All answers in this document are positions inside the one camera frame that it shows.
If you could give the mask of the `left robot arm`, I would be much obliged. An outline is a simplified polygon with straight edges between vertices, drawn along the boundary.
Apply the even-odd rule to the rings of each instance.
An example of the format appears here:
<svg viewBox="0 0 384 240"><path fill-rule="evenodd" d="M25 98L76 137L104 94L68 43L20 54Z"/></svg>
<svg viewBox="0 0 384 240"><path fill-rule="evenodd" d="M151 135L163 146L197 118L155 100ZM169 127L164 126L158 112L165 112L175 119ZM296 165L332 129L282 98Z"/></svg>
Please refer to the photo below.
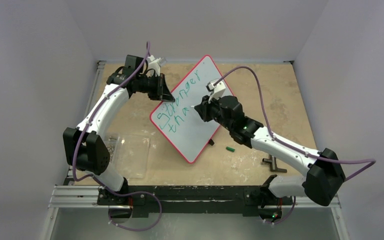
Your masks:
<svg viewBox="0 0 384 240"><path fill-rule="evenodd" d="M161 72L166 62L165 58L151 54L127 55L124 65L107 78L102 95L87 116L76 127L67 127L63 132L66 161L72 167L73 179L94 178L118 205L129 199L128 181L110 162L103 137L121 107L135 93L147 94L152 101L174 102ZM78 177L77 171L83 172L84 177Z"/></svg>

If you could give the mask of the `red-framed whiteboard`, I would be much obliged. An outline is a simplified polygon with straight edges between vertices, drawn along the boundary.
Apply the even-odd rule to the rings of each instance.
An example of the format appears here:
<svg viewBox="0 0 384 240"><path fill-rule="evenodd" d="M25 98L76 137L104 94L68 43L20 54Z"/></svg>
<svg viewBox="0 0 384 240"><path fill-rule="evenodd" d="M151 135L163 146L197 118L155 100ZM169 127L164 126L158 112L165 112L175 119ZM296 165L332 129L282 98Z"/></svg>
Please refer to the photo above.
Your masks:
<svg viewBox="0 0 384 240"><path fill-rule="evenodd" d="M206 86L222 77L210 55L205 55L171 91L175 102L160 102L149 115L150 121L188 162L194 163L220 125L204 122L190 106L208 96Z"/></svg>

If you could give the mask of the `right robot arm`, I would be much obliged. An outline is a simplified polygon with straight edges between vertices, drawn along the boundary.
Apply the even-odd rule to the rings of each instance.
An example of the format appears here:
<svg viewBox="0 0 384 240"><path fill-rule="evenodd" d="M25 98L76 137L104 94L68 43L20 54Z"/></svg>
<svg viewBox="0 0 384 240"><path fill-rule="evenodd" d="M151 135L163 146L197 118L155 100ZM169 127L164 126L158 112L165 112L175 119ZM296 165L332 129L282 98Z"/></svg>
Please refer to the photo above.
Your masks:
<svg viewBox="0 0 384 240"><path fill-rule="evenodd" d="M238 144L265 152L297 170L299 176L271 175L261 186L260 196L268 204L282 197L308 197L328 206L345 182L345 173L336 153L304 147L270 131L245 115L237 97L210 99L208 95L193 109L204 122L214 121L226 129Z"/></svg>

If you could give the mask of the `green marker cap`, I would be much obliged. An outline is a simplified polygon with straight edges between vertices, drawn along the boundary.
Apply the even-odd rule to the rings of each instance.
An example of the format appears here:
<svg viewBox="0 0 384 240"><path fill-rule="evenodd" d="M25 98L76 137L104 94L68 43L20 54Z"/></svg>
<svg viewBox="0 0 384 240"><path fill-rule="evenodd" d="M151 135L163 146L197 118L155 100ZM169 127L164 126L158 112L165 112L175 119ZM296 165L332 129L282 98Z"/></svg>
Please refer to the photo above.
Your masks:
<svg viewBox="0 0 384 240"><path fill-rule="evenodd" d="M225 149L226 149L227 151L229 151L229 152L232 152L232 153L234 153L234 152L236 151L234 148L229 147L229 146L227 146Z"/></svg>

